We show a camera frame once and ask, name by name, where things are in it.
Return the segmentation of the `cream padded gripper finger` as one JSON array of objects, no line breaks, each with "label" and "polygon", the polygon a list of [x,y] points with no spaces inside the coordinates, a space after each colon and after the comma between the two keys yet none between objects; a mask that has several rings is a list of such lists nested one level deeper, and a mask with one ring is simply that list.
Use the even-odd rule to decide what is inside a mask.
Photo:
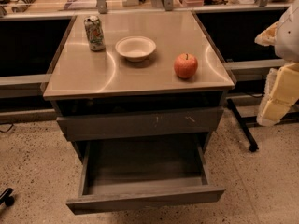
[{"label": "cream padded gripper finger", "polygon": [[299,63],[287,63],[279,69],[271,68],[264,87],[257,122],[261,126],[280,123],[299,100]]},{"label": "cream padded gripper finger", "polygon": [[267,29],[258,34],[254,42],[261,46],[274,46],[276,42],[276,31],[278,22],[274,22]]}]

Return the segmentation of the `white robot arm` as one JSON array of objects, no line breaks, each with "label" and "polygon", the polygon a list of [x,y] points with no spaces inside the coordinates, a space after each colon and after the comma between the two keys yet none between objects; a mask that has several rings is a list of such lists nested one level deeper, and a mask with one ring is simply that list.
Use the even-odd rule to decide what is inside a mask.
[{"label": "white robot arm", "polygon": [[270,69],[256,119],[261,126],[273,126],[299,100],[299,0],[289,6],[279,21],[258,34],[254,42],[273,46],[275,54],[286,62],[279,69]]}]

